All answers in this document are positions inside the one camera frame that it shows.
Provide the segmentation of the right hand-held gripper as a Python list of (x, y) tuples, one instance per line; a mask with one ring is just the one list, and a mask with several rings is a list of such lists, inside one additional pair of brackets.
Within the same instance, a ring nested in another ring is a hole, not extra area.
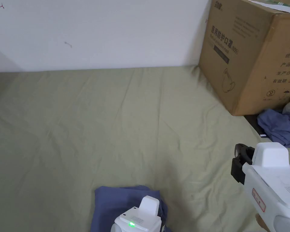
[(271, 232), (290, 232), (290, 163), (286, 147), (277, 142), (255, 148), (238, 143), (231, 175)]

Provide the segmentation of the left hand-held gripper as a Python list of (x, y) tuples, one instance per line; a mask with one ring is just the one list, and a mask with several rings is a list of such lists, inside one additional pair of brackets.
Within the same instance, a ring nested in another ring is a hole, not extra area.
[(114, 232), (160, 232), (161, 217), (158, 216), (160, 202), (145, 196), (139, 207), (132, 207), (114, 221)]

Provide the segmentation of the person's right hand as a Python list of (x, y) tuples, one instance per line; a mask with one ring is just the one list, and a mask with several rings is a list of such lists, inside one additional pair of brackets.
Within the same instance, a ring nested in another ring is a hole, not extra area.
[(264, 229), (265, 231), (267, 232), (270, 232), (269, 228), (266, 226), (265, 222), (263, 221), (263, 219), (261, 218), (261, 216), (259, 214), (256, 214), (255, 215), (255, 219), (256, 219), (256, 222), (258, 223), (258, 225)]

